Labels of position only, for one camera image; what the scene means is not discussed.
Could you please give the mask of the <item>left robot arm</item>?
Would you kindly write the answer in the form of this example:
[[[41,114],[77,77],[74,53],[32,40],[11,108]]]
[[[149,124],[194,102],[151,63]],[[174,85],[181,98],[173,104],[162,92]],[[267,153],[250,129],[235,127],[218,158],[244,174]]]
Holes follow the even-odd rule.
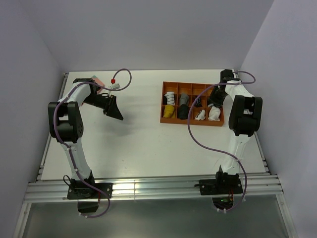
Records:
[[[71,185],[79,186],[78,191],[85,198],[93,197],[97,186],[82,147],[84,124],[80,107],[88,104],[102,109],[108,117],[123,120],[116,96],[100,94],[101,89],[104,87],[93,78],[77,78],[66,96],[48,104],[50,134],[65,151],[71,167]]]

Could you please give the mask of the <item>black striped sock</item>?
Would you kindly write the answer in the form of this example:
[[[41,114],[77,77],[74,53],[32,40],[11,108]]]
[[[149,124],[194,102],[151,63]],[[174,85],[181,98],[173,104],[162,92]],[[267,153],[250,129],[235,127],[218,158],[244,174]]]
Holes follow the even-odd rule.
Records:
[[[196,101],[195,104],[194,104],[195,107],[197,107],[197,108],[202,107],[202,103],[201,103],[201,98],[200,97],[197,96],[197,97],[194,98],[194,100]]]

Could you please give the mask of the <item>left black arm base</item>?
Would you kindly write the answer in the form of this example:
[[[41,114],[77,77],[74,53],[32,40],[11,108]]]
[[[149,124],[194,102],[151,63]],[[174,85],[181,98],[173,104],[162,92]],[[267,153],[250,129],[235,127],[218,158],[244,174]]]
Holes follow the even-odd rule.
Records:
[[[68,186],[68,200],[97,199],[97,202],[77,202],[78,212],[90,215],[97,212],[102,198],[111,198],[113,184],[110,182],[95,183],[93,175],[84,181],[98,190],[85,185],[80,180],[71,179],[68,175],[63,176],[63,182]]]

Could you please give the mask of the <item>orange compartment tray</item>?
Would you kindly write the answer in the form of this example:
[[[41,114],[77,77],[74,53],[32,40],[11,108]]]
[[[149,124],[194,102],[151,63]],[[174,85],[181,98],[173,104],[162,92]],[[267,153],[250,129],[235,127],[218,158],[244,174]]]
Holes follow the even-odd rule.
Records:
[[[209,121],[208,116],[211,107],[208,107],[207,99],[210,96],[212,89],[209,89],[209,84],[201,84],[201,83],[184,83],[184,82],[163,82],[162,83],[162,96],[161,96],[161,107],[160,107],[160,122],[161,123],[173,123],[173,124],[186,124],[187,119],[181,120],[177,117],[178,107],[179,107],[179,98],[182,93],[186,93],[189,95],[189,108],[193,108],[190,115],[190,124],[192,125],[206,125],[206,126],[223,126],[224,119],[224,111],[223,108],[220,108],[220,121]],[[175,93],[175,109],[176,109],[176,118],[174,119],[166,119],[163,118],[163,111],[166,105],[163,104],[163,96],[166,92],[174,92]],[[195,107],[195,97],[201,98],[202,107]],[[206,111],[206,118],[202,121],[195,120],[195,116],[199,113],[200,110]]]

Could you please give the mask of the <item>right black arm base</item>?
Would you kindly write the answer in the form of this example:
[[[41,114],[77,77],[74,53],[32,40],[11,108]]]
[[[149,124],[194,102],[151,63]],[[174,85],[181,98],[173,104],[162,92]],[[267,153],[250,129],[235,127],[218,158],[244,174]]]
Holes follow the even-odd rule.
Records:
[[[194,187],[198,187],[200,195],[222,195],[212,199],[214,206],[220,210],[231,209],[234,205],[234,195],[242,194],[242,184],[238,174],[229,175],[218,171],[213,179],[201,179]]]

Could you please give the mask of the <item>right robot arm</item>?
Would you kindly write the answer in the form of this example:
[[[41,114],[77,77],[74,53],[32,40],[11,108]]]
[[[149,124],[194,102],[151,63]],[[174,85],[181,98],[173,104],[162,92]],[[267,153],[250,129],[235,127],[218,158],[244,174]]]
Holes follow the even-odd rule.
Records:
[[[242,81],[234,77],[234,72],[230,69],[220,72],[219,83],[219,86],[213,88],[207,104],[214,110],[223,106],[227,96],[233,100],[228,126],[234,135],[230,139],[228,154],[219,170],[234,176],[242,168],[239,162],[246,143],[260,127],[263,99],[249,93],[242,85]]]

